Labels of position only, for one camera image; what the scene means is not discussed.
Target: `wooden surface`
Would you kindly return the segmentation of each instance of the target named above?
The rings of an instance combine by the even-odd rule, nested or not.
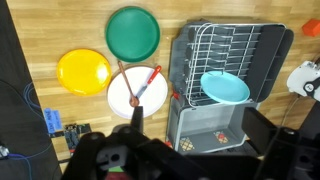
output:
[[[179,29],[190,19],[208,16],[255,17],[284,23],[295,33],[295,40],[270,97],[260,111],[279,124],[295,97],[288,92],[289,74],[304,60],[311,60],[320,52],[320,36],[307,37],[301,26],[310,18],[320,17],[319,0],[8,0],[14,23],[34,80],[42,108],[50,107],[61,113],[63,124],[90,123],[94,131],[108,135],[115,125],[127,120],[115,115],[106,101],[106,91],[78,97],[60,86],[55,70],[59,58],[76,48],[89,48],[108,58],[112,70],[118,70],[116,58],[104,39],[108,18],[117,9],[135,5],[150,11],[161,27],[161,41],[156,53],[145,64],[163,67],[168,77],[170,48]],[[165,104],[153,116],[145,119],[145,133],[150,138],[164,140],[171,84]],[[286,125],[298,128],[314,100],[301,98],[292,108]],[[69,157],[63,138],[54,139],[59,159]]]

